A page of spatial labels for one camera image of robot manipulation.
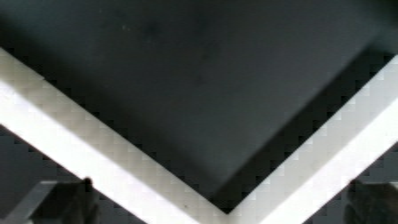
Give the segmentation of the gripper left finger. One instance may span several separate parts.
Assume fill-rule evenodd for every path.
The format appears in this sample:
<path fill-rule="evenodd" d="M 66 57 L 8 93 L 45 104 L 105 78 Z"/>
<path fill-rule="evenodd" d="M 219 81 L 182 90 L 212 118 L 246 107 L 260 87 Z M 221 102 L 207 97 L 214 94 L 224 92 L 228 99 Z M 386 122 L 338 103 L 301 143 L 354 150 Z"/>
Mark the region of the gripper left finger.
<path fill-rule="evenodd" d="M 100 224 L 98 191 L 93 181 L 41 181 L 2 224 Z"/>

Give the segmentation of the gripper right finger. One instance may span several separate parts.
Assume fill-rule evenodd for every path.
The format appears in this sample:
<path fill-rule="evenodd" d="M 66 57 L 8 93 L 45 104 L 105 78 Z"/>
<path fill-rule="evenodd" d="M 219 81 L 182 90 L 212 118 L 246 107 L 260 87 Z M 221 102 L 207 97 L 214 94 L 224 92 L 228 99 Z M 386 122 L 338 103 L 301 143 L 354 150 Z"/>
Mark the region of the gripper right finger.
<path fill-rule="evenodd" d="M 398 184 L 354 180 L 347 198 L 345 224 L 398 224 Z"/>

